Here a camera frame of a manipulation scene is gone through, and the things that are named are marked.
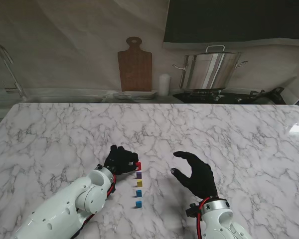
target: black glove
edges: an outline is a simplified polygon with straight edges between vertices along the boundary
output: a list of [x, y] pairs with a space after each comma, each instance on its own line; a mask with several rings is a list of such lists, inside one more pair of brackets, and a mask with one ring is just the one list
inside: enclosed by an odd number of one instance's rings
[[201, 161], [195, 154], [188, 152], [178, 151], [174, 153], [174, 156], [186, 159], [191, 167], [190, 178], [176, 168], [170, 170], [183, 186], [201, 199], [218, 195], [209, 164]]
[[104, 166], [113, 174], [121, 175], [136, 170], [135, 163], [139, 161], [137, 153], [125, 150], [122, 146], [117, 148], [116, 145], [111, 146], [109, 156], [106, 158]]

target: kitchen wall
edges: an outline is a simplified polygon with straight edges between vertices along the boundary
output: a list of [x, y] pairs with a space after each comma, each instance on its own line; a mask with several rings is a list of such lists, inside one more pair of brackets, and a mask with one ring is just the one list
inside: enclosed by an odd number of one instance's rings
[[[25, 88], [119, 90], [117, 52], [138, 36], [153, 54], [152, 86], [160, 74], [179, 85], [183, 55], [196, 51], [162, 49], [168, 0], [5, 0], [0, 1], [0, 44], [13, 57], [13, 69]], [[261, 46], [243, 52], [230, 87], [270, 90], [299, 82], [299, 47]], [[12, 86], [0, 60], [1, 80]]]

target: white robotic arm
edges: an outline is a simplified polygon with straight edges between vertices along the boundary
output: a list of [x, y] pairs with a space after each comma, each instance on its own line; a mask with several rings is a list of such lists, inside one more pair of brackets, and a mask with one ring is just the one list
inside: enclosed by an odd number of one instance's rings
[[115, 176], [98, 166], [57, 192], [22, 223], [12, 239], [70, 239], [98, 211], [114, 188]]
[[[199, 239], [252, 239], [250, 234], [233, 221], [233, 211], [227, 200], [216, 198], [202, 205], [201, 210], [195, 204], [186, 210], [189, 217], [197, 218]], [[200, 217], [206, 222], [206, 230], [200, 232]]]

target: wooden cutting board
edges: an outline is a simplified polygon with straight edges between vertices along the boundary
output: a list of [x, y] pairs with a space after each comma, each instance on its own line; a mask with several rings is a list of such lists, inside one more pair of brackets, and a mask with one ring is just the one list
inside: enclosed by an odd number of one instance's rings
[[151, 91], [151, 53], [142, 51], [142, 40], [126, 39], [130, 46], [118, 52], [122, 91]]

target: small cube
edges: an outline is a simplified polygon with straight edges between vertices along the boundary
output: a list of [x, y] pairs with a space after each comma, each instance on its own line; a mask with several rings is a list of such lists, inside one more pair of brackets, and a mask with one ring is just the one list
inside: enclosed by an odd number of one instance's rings
[[137, 170], [136, 171], [140, 171], [142, 169], [142, 165], [141, 165], [141, 162], [137, 162], [135, 163], [136, 167], [137, 167]]
[[142, 173], [141, 172], [136, 172], [136, 178], [137, 179], [142, 179]]
[[138, 198], [141, 198], [142, 197], [142, 191], [141, 190], [136, 190], [136, 196]]
[[138, 180], [138, 188], [141, 188], [143, 186], [143, 183], [141, 180]]
[[141, 201], [137, 201], [136, 202], [136, 207], [137, 208], [141, 208], [142, 207], [142, 202]]

